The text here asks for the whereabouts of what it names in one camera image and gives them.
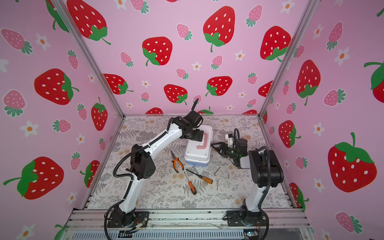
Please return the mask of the white lid blue tool box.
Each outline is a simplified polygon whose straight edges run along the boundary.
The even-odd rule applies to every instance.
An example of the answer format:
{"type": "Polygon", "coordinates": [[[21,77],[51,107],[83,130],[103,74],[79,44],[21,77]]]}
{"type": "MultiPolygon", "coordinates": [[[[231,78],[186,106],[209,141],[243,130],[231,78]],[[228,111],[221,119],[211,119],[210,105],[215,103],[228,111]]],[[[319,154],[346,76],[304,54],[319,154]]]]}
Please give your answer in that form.
{"type": "Polygon", "coordinates": [[[188,140],[184,158],[188,165],[207,167],[211,156],[213,127],[201,125],[199,129],[204,132],[203,140],[201,142],[188,140]]]}

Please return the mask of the orange screwdriver short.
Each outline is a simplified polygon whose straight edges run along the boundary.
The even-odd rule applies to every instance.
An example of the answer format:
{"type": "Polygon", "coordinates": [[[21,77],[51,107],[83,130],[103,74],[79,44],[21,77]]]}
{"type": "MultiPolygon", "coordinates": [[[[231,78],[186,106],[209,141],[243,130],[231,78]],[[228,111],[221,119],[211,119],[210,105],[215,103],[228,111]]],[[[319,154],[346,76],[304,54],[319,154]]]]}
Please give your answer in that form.
{"type": "Polygon", "coordinates": [[[208,177],[205,177],[205,176],[202,176],[200,174],[194,173],[194,172],[190,171],[189,169],[187,169],[187,171],[192,173],[192,174],[194,174],[194,175],[196,175],[197,177],[199,177],[200,179],[202,179],[204,182],[206,182],[208,184],[212,184],[213,183],[213,180],[208,178],[208,177]]]}

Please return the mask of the orange handled pliers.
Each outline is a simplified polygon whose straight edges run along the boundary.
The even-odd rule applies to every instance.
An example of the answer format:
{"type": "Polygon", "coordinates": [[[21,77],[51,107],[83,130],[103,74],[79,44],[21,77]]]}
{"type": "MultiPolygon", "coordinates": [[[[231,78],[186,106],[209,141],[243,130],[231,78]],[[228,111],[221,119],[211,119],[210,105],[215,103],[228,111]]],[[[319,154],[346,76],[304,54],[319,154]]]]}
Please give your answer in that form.
{"type": "Polygon", "coordinates": [[[177,158],[177,157],[175,156],[175,154],[173,153],[173,151],[171,151],[171,155],[172,155],[172,163],[173,163],[173,167],[174,167],[174,170],[176,171],[176,173],[179,173],[178,165],[180,165],[181,170],[184,171],[184,165],[181,163],[181,161],[179,160],[179,158],[177,158]]]}

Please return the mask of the orange screwdriver long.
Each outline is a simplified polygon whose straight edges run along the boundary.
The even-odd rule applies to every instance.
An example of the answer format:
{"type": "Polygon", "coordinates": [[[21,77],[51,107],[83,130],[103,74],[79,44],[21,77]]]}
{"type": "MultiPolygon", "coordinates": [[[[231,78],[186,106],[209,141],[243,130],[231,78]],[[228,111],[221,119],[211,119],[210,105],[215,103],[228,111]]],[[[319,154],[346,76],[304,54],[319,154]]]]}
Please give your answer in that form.
{"type": "Polygon", "coordinates": [[[189,178],[188,178],[188,176],[187,176],[187,174],[186,174],[185,172],[184,172],[184,174],[185,174],[185,176],[186,176],[186,178],[187,178],[187,181],[188,181],[188,184],[189,184],[189,187],[190,187],[190,189],[191,189],[192,194],[193,194],[193,195],[196,195],[196,194],[197,194],[197,191],[196,191],[196,189],[195,189],[193,183],[189,180],[189,178]]]}

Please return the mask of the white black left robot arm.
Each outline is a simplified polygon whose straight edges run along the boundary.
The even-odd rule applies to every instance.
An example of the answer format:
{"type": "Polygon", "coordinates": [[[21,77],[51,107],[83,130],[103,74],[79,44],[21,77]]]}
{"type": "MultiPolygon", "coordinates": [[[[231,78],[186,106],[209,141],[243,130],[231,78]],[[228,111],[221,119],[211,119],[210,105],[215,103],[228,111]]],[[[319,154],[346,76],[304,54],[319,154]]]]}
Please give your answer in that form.
{"type": "Polygon", "coordinates": [[[104,232],[108,240],[111,238],[108,224],[112,227],[129,227],[135,221],[136,202],[145,180],[156,171],[156,156],[176,139],[201,142],[204,131],[199,126],[202,122],[203,117],[194,110],[185,117],[170,118],[167,127],[160,134],[143,145],[133,145],[131,152],[117,163],[113,176],[127,177],[128,185],[122,199],[109,207],[104,215],[104,232]]]}

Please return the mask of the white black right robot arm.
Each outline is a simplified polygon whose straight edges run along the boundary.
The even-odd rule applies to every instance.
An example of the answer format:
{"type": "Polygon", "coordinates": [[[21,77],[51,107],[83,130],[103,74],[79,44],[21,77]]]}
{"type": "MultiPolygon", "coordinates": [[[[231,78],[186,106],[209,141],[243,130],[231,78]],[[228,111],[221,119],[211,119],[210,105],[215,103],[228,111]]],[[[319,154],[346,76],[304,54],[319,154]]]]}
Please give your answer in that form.
{"type": "Polygon", "coordinates": [[[249,196],[237,211],[227,211],[223,220],[230,227],[261,227],[266,229],[257,240],[264,240],[269,232],[270,220],[262,204],[271,188],[284,181],[283,170],[275,153],[268,147],[248,151],[248,140],[240,137],[237,128],[226,135],[227,142],[212,143],[211,147],[223,158],[232,160],[238,169],[251,170],[252,188],[249,196]]]}

